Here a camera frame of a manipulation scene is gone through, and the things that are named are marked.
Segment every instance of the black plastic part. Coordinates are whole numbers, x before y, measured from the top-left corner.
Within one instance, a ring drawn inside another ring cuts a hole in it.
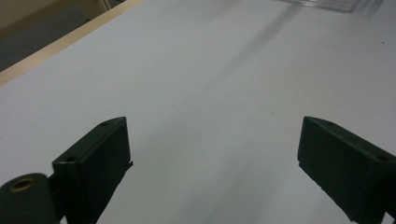
[[[298,160],[351,221],[380,223],[394,203],[396,158],[334,123],[304,118]]]
[[[69,224],[97,221],[130,160],[126,118],[118,118],[96,126],[52,163]]]
[[[23,175],[0,188],[0,223],[59,223],[45,175]]]

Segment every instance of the countersunk hole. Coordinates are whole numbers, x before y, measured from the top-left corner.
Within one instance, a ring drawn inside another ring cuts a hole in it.
[[[18,180],[15,184],[11,186],[11,191],[12,192],[20,192],[26,189],[29,189],[33,185],[33,179],[32,178],[23,178]]]
[[[66,161],[75,161],[76,160],[76,157],[67,157],[66,158]]]
[[[377,159],[381,160],[381,161],[387,161],[388,158],[384,157],[384,156],[375,156]]]

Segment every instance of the screw hole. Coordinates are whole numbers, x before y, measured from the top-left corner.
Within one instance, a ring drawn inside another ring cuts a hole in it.
[[[67,157],[66,161],[75,161],[76,157]]]
[[[33,185],[33,179],[31,178],[24,178],[18,180],[15,184],[11,186],[12,192],[20,192],[26,189],[29,189]]]
[[[386,158],[385,156],[376,156],[377,159],[381,160],[381,161],[387,161],[388,158]]]

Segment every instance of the gray floor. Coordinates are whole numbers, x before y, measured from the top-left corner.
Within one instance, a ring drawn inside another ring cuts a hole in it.
[[[109,0],[111,6],[120,2]],[[26,58],[88,22],[78,6],[67,8],[16,35],[0,41],[0,71]]]

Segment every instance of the white table surface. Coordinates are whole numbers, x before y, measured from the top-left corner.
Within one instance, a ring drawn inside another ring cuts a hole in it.
[[[303,116],[396,154],[395,11],[148,0],[0,88],[0,183],[126,116],[99,223],[349,223],[298,167]]]

